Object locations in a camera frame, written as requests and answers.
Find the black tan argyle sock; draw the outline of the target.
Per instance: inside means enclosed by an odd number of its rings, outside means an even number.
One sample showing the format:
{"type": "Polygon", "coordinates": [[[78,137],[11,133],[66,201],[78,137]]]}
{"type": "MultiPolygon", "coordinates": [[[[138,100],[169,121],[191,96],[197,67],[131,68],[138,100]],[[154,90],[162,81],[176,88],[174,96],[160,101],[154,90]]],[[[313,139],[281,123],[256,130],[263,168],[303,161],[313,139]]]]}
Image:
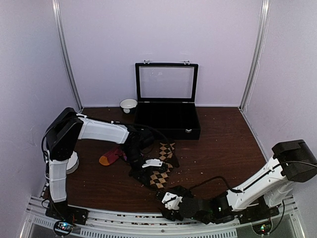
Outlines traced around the black tan argyle sock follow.
{"type": "Polygon", "coordinates": [[[174,168],[167,169],[166,171],[160,169],[162,169],[162,167],[145,168],[145,172],[149,176],[149,184],[143,186],[151,190],[164,189],[174,168]]]}

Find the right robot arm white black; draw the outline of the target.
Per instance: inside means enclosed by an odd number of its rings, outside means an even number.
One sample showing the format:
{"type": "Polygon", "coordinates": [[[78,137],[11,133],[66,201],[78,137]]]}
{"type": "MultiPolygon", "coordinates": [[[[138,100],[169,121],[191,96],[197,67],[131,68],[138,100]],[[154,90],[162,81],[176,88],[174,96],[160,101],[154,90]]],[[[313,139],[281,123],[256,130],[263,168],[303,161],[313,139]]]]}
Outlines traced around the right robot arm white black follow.
{"type": "Polygon", "coordinates": [[[211,199],[195,198],[192,188],[180,185],[159,190],[156,199],[164,218],[192,219],[204,224],[234,220],[248,223],[278,215],[278,206],[292,190],[294,182],[307,182],[317,174],[317,159],[302,139],[279,142],[273,156],[252,177],[211,199]]]}

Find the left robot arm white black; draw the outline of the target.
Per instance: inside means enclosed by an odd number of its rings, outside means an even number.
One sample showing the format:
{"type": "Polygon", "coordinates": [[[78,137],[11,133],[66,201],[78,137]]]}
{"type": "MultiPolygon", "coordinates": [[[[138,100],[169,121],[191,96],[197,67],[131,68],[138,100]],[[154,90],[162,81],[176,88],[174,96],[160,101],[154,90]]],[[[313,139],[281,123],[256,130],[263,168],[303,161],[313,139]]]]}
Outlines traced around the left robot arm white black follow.
{"type": "Polygon", "coordinates": [[[78,140],[93,139],[121,145],[132,171],[143,173],[157,164],[154,159],[145,160],[141,153],[151,144],[148,135],[148,130],[139,130],[132,125],[114,121],[95,120],[76,113],[71,107],[65,108],[47,128],[41,144],[49,169],[52,212],[60,220],[67,220],[71,216],[71,209],[67,205],[66,167],[75,154],[78,140]]]}

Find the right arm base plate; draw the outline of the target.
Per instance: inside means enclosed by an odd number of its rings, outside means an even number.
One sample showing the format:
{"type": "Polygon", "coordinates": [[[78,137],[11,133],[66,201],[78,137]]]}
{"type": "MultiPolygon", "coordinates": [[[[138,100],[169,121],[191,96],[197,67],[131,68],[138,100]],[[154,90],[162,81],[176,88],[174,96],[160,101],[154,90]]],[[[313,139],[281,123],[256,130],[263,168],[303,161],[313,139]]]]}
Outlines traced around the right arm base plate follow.
{"type": "Polygon", "coordinates": [[[240,224],[252,223],[279,215],[278,206],[269,207],[263,196],[237,213],[240,224]]]}

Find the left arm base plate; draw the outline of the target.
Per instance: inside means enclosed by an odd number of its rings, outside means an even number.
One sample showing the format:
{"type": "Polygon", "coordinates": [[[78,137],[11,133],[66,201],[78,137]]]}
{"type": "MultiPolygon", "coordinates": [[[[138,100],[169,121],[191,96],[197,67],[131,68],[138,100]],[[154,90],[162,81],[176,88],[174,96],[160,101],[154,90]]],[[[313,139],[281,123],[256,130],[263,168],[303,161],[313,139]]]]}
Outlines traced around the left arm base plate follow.
{"type": "Polygon", "coordinates": [[[85,225],[89,211],[87,209],[69,206],[67,201],[49,202],[45,215],[70,224],[85,225]]]}

